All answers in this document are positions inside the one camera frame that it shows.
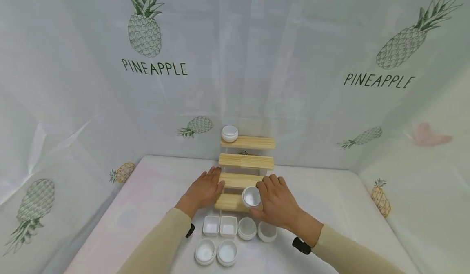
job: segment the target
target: black wristband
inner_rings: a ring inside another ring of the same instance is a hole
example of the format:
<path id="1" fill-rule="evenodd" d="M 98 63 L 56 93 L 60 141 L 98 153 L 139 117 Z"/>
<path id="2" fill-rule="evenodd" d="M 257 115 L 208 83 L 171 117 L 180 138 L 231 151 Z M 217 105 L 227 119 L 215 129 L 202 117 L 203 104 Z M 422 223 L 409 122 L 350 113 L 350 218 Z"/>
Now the black wristband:
<path id="1" fill-rule="evenodd" d="M 293 247 L 299 250 L 299 252 L 309 255 L 312 252 L 312 248 L 303 242 L 299 237 L 294 238 Z"/>
<path id="2" fill-rule="evenodd" d="M 186 234 L 186 238 L 190 237 L 191 234 L 193 234 L 193 231 L 196 229 L 194 224 L 191 223 L 191 229 L 188 231 L 188 234 Z"/>

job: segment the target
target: wooden shelf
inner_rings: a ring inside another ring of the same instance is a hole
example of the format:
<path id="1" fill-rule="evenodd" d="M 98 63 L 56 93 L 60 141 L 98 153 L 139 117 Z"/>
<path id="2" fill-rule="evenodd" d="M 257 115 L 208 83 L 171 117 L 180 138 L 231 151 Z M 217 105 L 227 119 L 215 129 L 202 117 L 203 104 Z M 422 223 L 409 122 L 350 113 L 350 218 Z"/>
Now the wooden shelf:
<path id="1" fill-rule="evenodd" d="M 220 154 L 219 165 L 245 169 L 273 170 L 274 159 L 270 156 L 247 156 L 245 154 Z"/>
<path id="2" fill-rule="evenodd" d="M 266 150 L 275 149 L 276 144 L 272 137 L 239 136 L 234 142 L 221 139 L 220 146 Z"/>
<path id="3" fill-rule="evenodd" d="M 229 210 L 234 212 L 249 212 L 243 204 L 241 194 L 221 194 L 215 202 L 214 208 L 219 210 Z"/>
<path id="4" fill-rule="evenodd" d="M 263 176 L 258 175 L 220 173 L 220 181 L 225 181 L 225 188 L 245 189 L 249 186 L 256 186 L 256 183 L 262 179 Z"/>

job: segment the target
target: wooden plank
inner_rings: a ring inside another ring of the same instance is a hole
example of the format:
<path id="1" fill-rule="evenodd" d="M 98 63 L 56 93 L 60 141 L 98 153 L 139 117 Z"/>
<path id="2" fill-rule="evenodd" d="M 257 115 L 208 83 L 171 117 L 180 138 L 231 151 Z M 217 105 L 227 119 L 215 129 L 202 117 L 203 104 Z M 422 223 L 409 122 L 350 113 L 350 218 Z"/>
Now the wooden plank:
<path id="1" fill-rule="evenodd" d="M 233 212 L 249 212 L 243 204 L 241 194 L 221 194 L 215 202 L 214 208 L 219 210 L 229 210 Z"/>
<path id="2" fill-rule="evenodd" d="M 220 139 L 220 146 L 234 147 L 234 148 L 249 148 L 249 149 L 275 149 L 276 144 L 272 137 L 254 137 L 254 136 L 239 136 L 234 142 L 226 142 Z"/>
<path id="3" fill-rule="evenodd" d="M 226 188 L 245 189 L 249 186 L 256 186 L 256 183 L 262 179 L 263 177 L 258 175 L 220 173 L 220 181 L 225 181 Z"/>
<path id="4" fill-rule="evenodd" d="M 274 159 L 270 156 L 247 156 L 245 154 L 220 154 L 219 166 L 245 169 L 274 169 Z"/>

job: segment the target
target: hand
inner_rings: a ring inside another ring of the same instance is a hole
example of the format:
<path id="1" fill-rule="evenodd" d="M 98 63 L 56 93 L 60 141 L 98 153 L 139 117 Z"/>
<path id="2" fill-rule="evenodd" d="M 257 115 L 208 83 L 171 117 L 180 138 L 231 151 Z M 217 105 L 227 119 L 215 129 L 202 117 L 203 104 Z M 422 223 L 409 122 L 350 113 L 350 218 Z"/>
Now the hand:
<path id="1" fill-rule="evenodd" d="M 250 209 L 251 215 L 269 224 L 291 231 L 311 247 L 318 241 L 323 224 L 304 212 L 282 177 L 272 174 L 257 182 L 263 210 Z"/>
<path id="2" fill-rule="evenodd" d="M 181 197 L 175 208 L 193 218 L 198 209 L 210 206 L 219 198 L 225 186 L 225 181 L 219 183 L 220 167 L 212 167 L 204 171 Z"/>

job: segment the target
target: white table surface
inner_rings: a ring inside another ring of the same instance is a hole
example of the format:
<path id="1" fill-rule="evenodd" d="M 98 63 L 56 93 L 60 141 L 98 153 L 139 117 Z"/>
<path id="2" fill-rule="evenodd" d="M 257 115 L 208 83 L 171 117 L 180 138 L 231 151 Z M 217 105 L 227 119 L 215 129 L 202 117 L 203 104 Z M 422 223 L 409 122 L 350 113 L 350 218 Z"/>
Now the white table surface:
<path id="1" fill-rule="evenodd" d="M 212 160 L 145 156 L 96 228 L 69 265 L 67 274 L 114 274 L 139 242 L 173 207 L 202 171 L 217 165 Z M 358 176 L 334 169 L 275 166 L 287 181 L 299 205 L 340 233 L 386 257 L 408 274 L 418 274 L 414 264 L 375 207 Z M 219 211 L 200 210 L 193 219 L 196 229 L 180 244 L 171 273 L 337 273 L 315 255 L 303 255 L 291 246 L 294 235 L 278 229 L 273 243 L 259 237 L 248 242 L 235 237 L 237 262 L 230 268 L 217 260 L 203 267 L 194 250 L 206 238 L 202 226 L 206 215 Z M 222 212 L 223 216 L 246 216 Z M 211 238 L 220 244 L 224 238 Z"/>

